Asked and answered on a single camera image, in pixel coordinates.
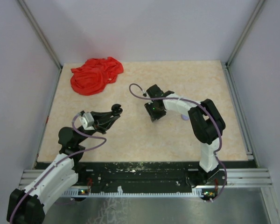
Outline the black earbud case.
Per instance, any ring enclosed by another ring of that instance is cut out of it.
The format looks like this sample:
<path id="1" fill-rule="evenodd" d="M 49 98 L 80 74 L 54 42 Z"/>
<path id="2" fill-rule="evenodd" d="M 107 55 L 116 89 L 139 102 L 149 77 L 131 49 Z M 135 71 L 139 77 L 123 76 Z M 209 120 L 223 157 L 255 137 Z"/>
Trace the black earbud case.
<path id="1" fill-rule="evenodd" d="M 123 109 L 121 108 L 120 104 L 112 105 L 111 110 L 113 116 L 119 116 L 123 112 Z"/>

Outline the purple earbud case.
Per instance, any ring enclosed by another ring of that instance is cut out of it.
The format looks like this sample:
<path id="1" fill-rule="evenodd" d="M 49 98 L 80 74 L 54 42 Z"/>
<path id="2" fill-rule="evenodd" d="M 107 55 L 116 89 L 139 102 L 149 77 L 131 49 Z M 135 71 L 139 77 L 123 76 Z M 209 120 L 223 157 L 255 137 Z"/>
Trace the purple earbud case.
<path id="1" fill-rule="evenodd" d="M 185 116 L 185 115 L 181 115 L 181 118 L 182 118 L 182 120 L 185 120 L 185 121 L 187 121 L 187 120 L 189 120 L 189 117 L 187 117 L 187 116 Z"/>

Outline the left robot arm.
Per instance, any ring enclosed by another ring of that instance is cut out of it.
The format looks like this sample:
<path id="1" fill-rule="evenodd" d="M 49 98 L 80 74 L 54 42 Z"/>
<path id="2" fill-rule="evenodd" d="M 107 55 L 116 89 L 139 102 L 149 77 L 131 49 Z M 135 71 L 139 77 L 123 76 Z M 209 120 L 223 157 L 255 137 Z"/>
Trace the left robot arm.
<path id="1" fill-rule="evenodd" d="M 58 133 L 61 149 L 53 162 L 24 189 L 15 189 L 7 209 L 7 221 L 11 224 L 41 224 L 50 207 L 74 184 L 87 182 L 86 168 L 79 161 L 88 151 L 81 146 L 94 133 L 106 134 L 120 118 L 123 109 L 114 104 L 109 112 L 79 112 L 71 127 L 63 127 Z"/>

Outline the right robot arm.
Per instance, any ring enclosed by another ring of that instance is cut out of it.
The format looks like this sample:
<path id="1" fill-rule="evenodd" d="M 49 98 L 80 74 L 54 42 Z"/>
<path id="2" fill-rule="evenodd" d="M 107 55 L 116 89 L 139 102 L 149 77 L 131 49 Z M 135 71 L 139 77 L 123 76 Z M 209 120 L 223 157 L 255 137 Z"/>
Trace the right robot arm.
<path id="1" fill-rule="evenodd" d="M 199 179 L 203 184 L 211 184 L 216 174 L 218 161 L 214 152 L 222 147 L 223 130 L 226 124 L 213 101 L 193 101 L 175 94 L 173 91 L 163 92 L 158 85 L 143 91 L 144 97 L 150 101 L 144 106 L 152 122 L 164 117 L 167 111 L 174 111 L 187 117 L 192 125 L 193 133 L 201 142 L 201 159 Z"/>

